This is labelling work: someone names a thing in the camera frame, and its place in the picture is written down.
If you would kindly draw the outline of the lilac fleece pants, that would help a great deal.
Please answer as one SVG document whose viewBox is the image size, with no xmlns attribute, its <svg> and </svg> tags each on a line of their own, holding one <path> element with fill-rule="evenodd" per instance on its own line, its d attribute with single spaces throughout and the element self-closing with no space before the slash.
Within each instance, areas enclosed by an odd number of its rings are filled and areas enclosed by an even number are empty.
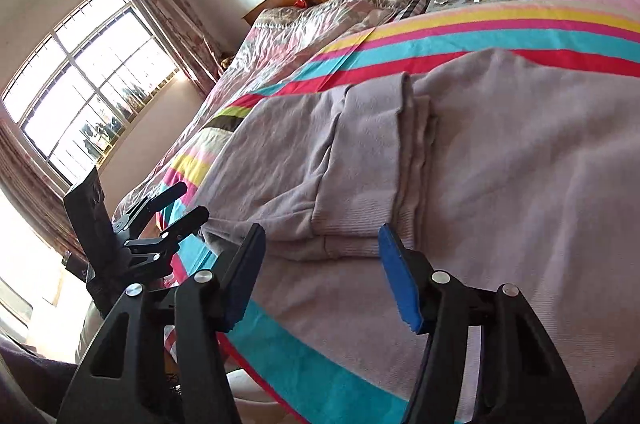
<svg viewBox="0 0 640 424">
<path fill-rule="evenodd" d="M 378 256 L 521 289 L 596 420 L 639 360 L 639 82 L 509 51 L 262 99 L 194 205 L 208 244 L 265 229 L 236 351 L 304 420 L 395 423 L 425 340 Z"/>
</svg>

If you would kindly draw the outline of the barred window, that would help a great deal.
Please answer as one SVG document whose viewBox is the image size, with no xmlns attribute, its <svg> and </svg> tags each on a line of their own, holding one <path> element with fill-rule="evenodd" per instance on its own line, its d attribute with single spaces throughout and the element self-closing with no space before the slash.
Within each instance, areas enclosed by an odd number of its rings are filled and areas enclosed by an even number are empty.
<svg viewBox="0 0 640 424">
<path fill-rule="evenodd" d="M 106 160 L 177 72 L 130 0 L 85 0 L 23 62 L 2 99 L 70 185 Z"/>
</svg>

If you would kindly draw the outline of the rainbow striped blanket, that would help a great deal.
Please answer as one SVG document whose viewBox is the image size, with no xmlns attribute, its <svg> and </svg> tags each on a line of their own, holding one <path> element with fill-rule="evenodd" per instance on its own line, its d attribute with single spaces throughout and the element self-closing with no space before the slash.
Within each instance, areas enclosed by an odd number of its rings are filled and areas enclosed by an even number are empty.
<svg viewBox="0 0 640 424">
<path fill-rule="evenodd" d="M 288 78 L 218 110 L 174 155 L 154 191 L 184 181 L 194 195 L 224 137 L 260 99 L 322 92 L 399 71 L 427 72 L 486 48 L 509 50 L 542 66 L 628 78 L 639 73 L 639 23 L 628 13 L 566 1 L 521 1 L 416 15 L 341 36 Z M 404 400 L 322 356 L 256 304 L 222 348 L 290 423 L 366 422 L 367 411 L 348 408 L 355 396 L 372 399 L 383 423 L 397 422 L 405 410 Z"/>
</svg>

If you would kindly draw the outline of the pink floral quilt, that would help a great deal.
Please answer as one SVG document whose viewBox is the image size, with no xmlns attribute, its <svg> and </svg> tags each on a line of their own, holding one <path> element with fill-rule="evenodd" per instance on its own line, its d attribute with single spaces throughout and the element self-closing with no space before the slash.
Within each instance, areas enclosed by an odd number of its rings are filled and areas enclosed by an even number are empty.
<svg viewBox="0 0 640 424">
<path fill-rule="evenodd" d="M 174 155 L 190 144 L 218 110 L 246 93 L 288 78 L 322 47 L 341 36 L 422 14 L 426 7 L 427 0 L 329 0 L 306 8 L 263 10 L 194 118 L 148 176 L 120 200 L 112 218 L 120 218 L 134 203 L 160 187 Z"/>
</svg>

